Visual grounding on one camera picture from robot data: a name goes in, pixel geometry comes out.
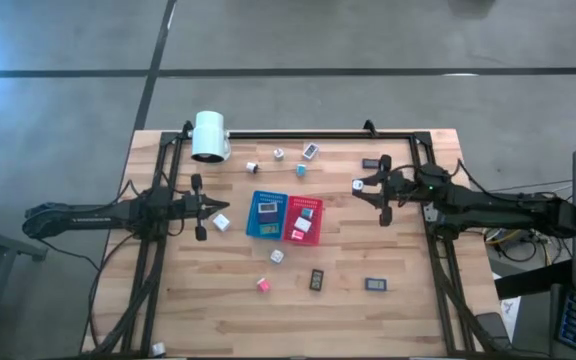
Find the plastic container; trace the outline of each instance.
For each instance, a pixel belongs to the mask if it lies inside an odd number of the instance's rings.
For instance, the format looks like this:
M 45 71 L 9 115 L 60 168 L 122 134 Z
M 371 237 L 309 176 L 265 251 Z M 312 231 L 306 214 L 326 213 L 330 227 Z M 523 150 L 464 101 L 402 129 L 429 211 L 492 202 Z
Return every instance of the plastic container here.
M 301 211 L 304 208 L 312 209 L 312 219 L 310 229 L 305 234 L 303 240 L 291 239 L 292 231 L 295 230 L 295 222 L 301 216 Z M 290 196 L 288 198 L 288 210 L 286 211 L 286 219 L 284 226 L 284 241 L 297 244 L 297 245 L 318 245 L 319 236 L 321 235 L 321 221 L 324 217 L 324 202 L 321 199 L 307 198 L 303 196 Z
M 257 209 L 260 203 L 277 203 L 277 223 L 278 231 L 276 233 L 262 233 L 261 226 L 268 226 L 269 224 L 260 224 Z M 281 240 L 284 230 L 284 223 L 286 217 L 286 207 L 288 205 L 288 195 L 273 193 L 268 191 L 255 191 L 252 195 L 252 204 L 250 204 L 250 212 L 248 213 L 248 226 L 246 227 L 246 235 L 268 239 L 268 240 Z

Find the concrete floor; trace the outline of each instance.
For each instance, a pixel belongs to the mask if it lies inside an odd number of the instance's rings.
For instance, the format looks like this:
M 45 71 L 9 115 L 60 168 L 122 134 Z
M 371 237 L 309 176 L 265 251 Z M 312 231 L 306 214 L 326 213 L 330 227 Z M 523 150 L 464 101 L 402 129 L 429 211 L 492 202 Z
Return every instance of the concrete floor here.
M 0 70 L 147 70 L 166 3 L 0 0 Z M 170 25 L 162 69 L 576 67 L 576 0 L 190 0 Z M 23 239 L 23 211 L 47 200 L 115 196 L 145 81 L 0 78 L 2 234 Z M 576 149 L 576 75 L 159 79 L 145 128 L 205 109 L 232 129 L 454 127 L 489 188 L 569 179 Z M 99 260 L 105 238 L 50 241 Z M 93 275 L 54 252 L 20 258 L 0 359 L 76 354 Z

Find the butcher block tabletop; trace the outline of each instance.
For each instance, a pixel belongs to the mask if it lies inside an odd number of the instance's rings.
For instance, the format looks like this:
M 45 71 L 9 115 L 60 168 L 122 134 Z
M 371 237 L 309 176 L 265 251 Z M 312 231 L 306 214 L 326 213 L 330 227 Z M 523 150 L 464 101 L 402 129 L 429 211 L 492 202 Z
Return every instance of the butcher block tabletop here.
M 427 131 L 437 164 L 452 171 L 462 159 L 456 130 Z M 161 131 L 135 133 L 124 184 L 131 179 L 139 191 L 151 186 L 160 135 Z M 310 142 L 319 145 L 319 152 L 312 161 L 305 161 L 302 153 Z M 190 176 L 201 174 L 206 195 L 230 203 L 221 213 L 231 224 L 221 232 L 211 217 L 205 221 L 208 240 L 203 242 L 195 240 L 194 220 L 186 220 L 180 235 L 168 236 L 153 343 L 163 342 L 169 357 L 445 354 L 419 204 L 402 208 L 392 204 L 392 224 L 380 227 L 379 211 L 351 195 L 352 179 L 375 172 L 362 169 L 363 158 L 387 154 L 393 168 L 410 164 L 407 141 L 231 140 L 231 147 L 232 155 L 224 163 L 203 164 L 191 160 L 191 141 L 184 142 L 177 189 L 189 190 Z M 283 161 L 275 161 L 276 148 L 285 151 Z M 257 174 L 247 172 L 248 162 L 259 165 Z M 295 173 L 300 163 L 307 166 L 304 177 Z M 453 181 L 468 185 L 463 172 Z M 323 200 L 319 245 L 248 237 L 246 224 L 256 190 Z M 132 197 L 130 191 L 123 195 L 124 199 Z M 176 234 L 180 227 L 181 221 L 172 221 L 170 233 Z M 127 235 L 112 231 L 107 253 Z M 103 270 L 94 300 L 100 339 L 126 309 L 138 249 L 139 240 L 129 240 Z M 281 264 L 270 261 L 275 249 L 285 254 Z M 481 236 L 464 233 L 455 241 L 455 249 L 470 309 L 474 314 L 499 312 Z M 324 271 L 320 292 L 309 289 L 313 269 Z M 366 277 L 386 279 L 388 290 L 366 291 Z M 267 293 L 257 290 L 261 278 L 270 284 Z M 135 349 L 144 313 L 145 306 L 137 318 Z M 451 322 L 460 340 L 453 309 Z M 92 347 L 87 332 L 83 350 Z

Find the pink cube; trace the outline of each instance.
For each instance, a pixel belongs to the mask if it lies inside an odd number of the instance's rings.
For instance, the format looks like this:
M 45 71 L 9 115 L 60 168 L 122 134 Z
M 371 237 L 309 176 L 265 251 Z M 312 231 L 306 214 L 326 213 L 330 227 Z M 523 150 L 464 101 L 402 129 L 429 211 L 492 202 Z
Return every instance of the pink cube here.
M 261 280 L 257 281 L 257 289 L 259 289 L 260 292 L 268 292 L 268 290 L 270 290 L 270 284 L 268 283 L 268 280 L 266 280 L 266 278 L 261 278 Z
M 304 233 L 302 233 L 301 231 L 298 231 L 298 230 L 293 230 L 290 238 L 293 240 L 303 240 L 304 239 Z

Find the red box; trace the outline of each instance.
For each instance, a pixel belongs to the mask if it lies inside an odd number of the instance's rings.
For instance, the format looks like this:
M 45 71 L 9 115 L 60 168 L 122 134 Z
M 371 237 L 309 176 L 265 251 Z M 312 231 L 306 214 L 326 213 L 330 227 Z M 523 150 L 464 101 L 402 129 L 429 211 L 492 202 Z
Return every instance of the red box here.
M 295 228 L 297 218 L 301 216 L 303 208 L 313 209 L 310 229 L 304 235 L 303 240 L 293 240 L 291 238 L 292 231 L 299 229 Z M 307 198 L 303 196 L 290 196 L 288 197 L 288 207 L 286 208 L 286 222 L 284 225 L 283 240 L 298 244 L 298 245 L 318 245 L 319 236 L 321 235 L 321 221 L 324 217 L 324 202 L 320 199 Z

